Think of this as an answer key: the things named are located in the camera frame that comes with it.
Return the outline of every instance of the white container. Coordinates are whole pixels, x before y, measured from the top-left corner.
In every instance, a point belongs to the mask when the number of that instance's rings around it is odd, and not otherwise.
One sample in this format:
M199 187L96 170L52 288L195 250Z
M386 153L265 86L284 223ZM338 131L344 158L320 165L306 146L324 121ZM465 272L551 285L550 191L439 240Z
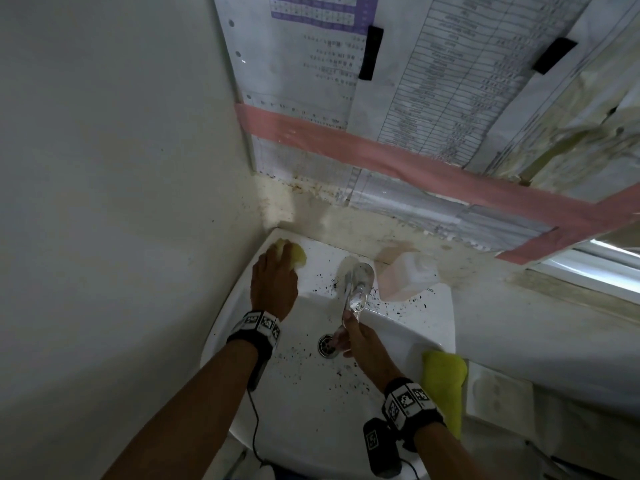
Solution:
M382 301L405 301L440 282L435 259L422 253L403 253L378 276Z

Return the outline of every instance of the sink basin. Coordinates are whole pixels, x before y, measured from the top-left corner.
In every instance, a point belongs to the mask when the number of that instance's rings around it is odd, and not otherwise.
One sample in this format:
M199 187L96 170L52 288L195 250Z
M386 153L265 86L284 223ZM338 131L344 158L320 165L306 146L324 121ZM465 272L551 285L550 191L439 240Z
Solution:
M339 326L344 301L340 298L342 272L354 260L373 262L321 242L274 230L253 257L231 291L207 338L203 366L225 343L230 330L251 309L251 266L278 238L299 243L307 265L298 271L299 297L282 323L277 350L253 393L260 414L256 450L261 457L315 478L370 479L362 427L373 417L382 418L383 395L358 368L342 355L325 358L318 341ZM402 303L382 303L378 284L360 320L376 330L389 355L408 377L419 381L421 354L437 349L454 352L451 291L444 284ZM255 415L247 395L230 429L238 441L251 448ZM400 447L400 455L425 475L416 454ZM414 478L406 466L400 475Z

